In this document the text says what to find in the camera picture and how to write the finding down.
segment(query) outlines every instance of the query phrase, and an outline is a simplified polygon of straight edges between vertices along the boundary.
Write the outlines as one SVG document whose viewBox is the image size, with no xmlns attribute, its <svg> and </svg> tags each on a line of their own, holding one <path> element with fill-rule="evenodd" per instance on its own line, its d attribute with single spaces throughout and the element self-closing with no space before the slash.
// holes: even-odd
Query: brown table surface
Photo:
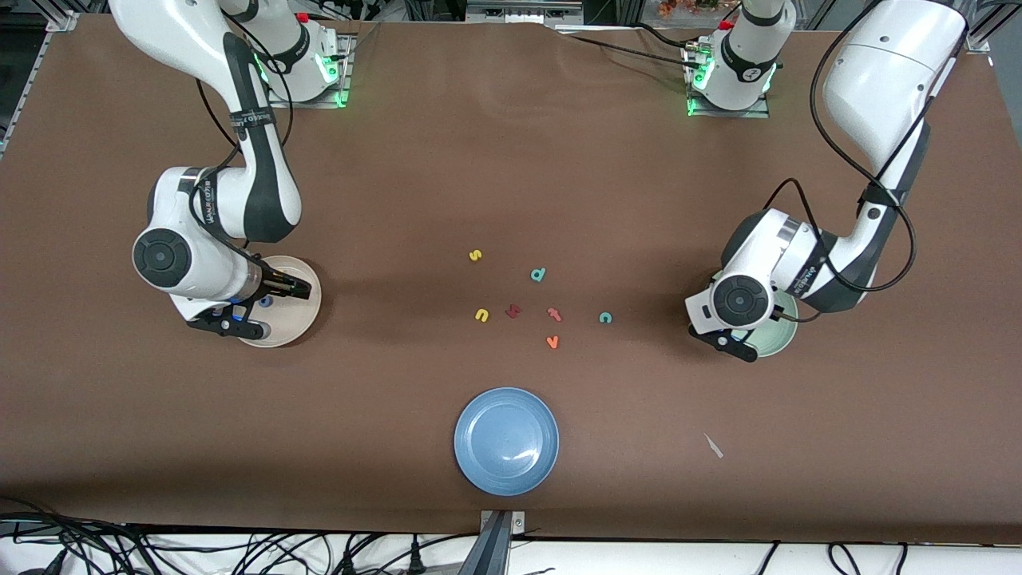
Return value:
<svg viewBox="0 0 1022 575">
<path fill-rule="evenodd" d="M 1019 541 L 1022 154 L 985 56 L 929 114 L 896 289 L 754 365 L 686 334 L 683 297 L 785 177 L 851 228 L 865 182 L 807 109 L 832 38 L 794 34 L 772 117 L 736 121 L 687 116 L 670 64 L 540 26 L 382 25 L 350 107 L 294 113 L 301 225 L 259 248 L 309 260 L 323 308 L 259 350 L 189 330 L 132 268 L 155 178 L 228 146 L 190 78 L 83 17 L 0 162 L 0 490 L 152 523 L 455 532 L 502 508 L 537 535 Z M 899 229 L 881 277 L 905 246 Z M 561 432 L 548 480 L 510 499 L 452 448 L 500 386 Z"/>
</svg>

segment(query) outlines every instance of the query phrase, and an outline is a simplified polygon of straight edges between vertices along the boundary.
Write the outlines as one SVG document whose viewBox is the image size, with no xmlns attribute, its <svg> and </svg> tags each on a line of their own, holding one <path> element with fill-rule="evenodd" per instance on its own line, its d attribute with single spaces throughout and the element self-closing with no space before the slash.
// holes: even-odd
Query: blue plate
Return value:
<svg viewBox="0 0 1022 575">
<path fill-rule="evenodd" d="M 479 489 L 521 495 L 550 475 L 559 442 L 557 422 L 543 400 L 518 388 L 497 388 L 476 396 L 461 413 L 454 454 Z"/>
</svg>

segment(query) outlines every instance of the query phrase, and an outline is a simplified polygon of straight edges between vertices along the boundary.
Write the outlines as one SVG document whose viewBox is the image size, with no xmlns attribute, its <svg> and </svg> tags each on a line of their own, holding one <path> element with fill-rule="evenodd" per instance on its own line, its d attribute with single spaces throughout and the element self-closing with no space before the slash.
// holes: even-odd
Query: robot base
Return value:
<svg viewBox="0 0 1022 575">
<path fill-rule="evenodd" d="M 712 115 L 717 117 L 770 117 L 770 108 L 766 105 L 766 96 L 760 94 L 754 104 L 739 110 L 724 109 L 710 103 L 710 101 L 700 92 L 694 84 L 702 80 L 701 75 L 709 74 L 709 67 L 713 65 L 711 56 L 712 39 L 709 36 L 701 36 L 696 42 L 681 49 L 684 61 L 696 62 L 700 67 L 685 68 L 685 97 L 688 100 L 689 115 Z"/>
<path fill-rule="evenodd" d="M 269 326 L 270 335 L 263 340 L 239 339 L 257 348 L 276 348 L 293 342 L 309 330 L 319 315 L 323 291 L 316 272 L 301 259 L 290 255 L 269 255 L 264 260 L 270 267 L 312 285 L 308 300 L 268 296 L 252 308 L 249 320 Z"/>
<path fill-rule="evenodd" d="M 306 22 L 307 28 L 319 27 L 315 21 Z M 355 70 L 355 45 L 358 39 L 357 34 L 337 34 L 333 30 L 325 29 L 322 35 L 323 53 L 325 58 L 337 57 L 337 61 L 323 62 L 321 71 L 324 78 L 330 80 L 330 85 L 322 94 L 307 101 L 292 102 L 294 107 L 312 107 L 320 109 L 346 107 L 347 95 L 352 88 L 352 73 Z M 272 75 L 273 71 L 265 69 L 265 74 Z M 273 90 L 270 91 L 270 105 L 273 107 L 287 107 L 287 99 L 284 94 L 278 95 Z"/>
</svg>

